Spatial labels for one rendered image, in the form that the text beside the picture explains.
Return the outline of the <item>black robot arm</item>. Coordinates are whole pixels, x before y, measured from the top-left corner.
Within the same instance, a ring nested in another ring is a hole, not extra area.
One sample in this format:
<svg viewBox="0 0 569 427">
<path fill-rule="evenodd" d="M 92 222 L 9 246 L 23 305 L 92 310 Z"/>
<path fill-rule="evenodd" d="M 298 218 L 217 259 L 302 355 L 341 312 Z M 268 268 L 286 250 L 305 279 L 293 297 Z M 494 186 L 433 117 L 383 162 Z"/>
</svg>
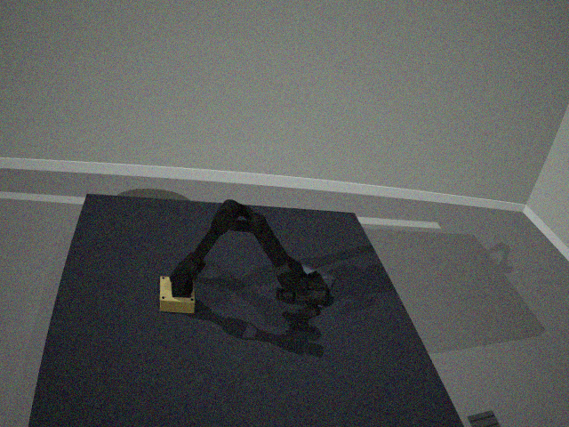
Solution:
<svg viewBox="0 0 569 427">
<path fill-rule="evenodd" d="M 237 220 L 239 215 L 246 220 Z M 305 301 L 309 305 L 327 306 L 330 289 L 320 273 L 313 271 L 307 274 L 301 265 L 285 252 L 264 215 L 255 213 L 247 205 L 227 199 L 214 215 L 211 226 L 196 250 L 185 257 L 183 262 L 178 263 L 170 275 L 172 297 L 191 297 L 193 281 L 206 265 L 204 257 L 222 234 L 233 230 L 252 233 L 274 264 L 276 277 L 281 287 L 284 287 L 276 289 L 277 301 L 290 304 Z"/>
</svg>

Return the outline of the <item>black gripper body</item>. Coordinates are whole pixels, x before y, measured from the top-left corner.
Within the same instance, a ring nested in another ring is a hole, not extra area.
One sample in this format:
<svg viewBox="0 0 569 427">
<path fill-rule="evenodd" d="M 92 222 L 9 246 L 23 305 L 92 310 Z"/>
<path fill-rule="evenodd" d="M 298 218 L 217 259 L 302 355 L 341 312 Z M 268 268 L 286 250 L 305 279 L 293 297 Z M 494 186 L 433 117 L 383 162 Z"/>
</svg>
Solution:
<svg viewBox="0 0 569 427">
<path fill-rule="evenodd" d="M 315 318 L 320 315 L 321 310 L 319 309 L 318 305 L 311 305 L 309 306 L 306 304 L 305 301 L 300 301 L 301 307 L 304 306 L 304 309 L 299 310 L 299 314 L 301 319 L 306 320 L 309 318 Z M 304 304 L 304 305 L 303 305 Z"/>
</svg>

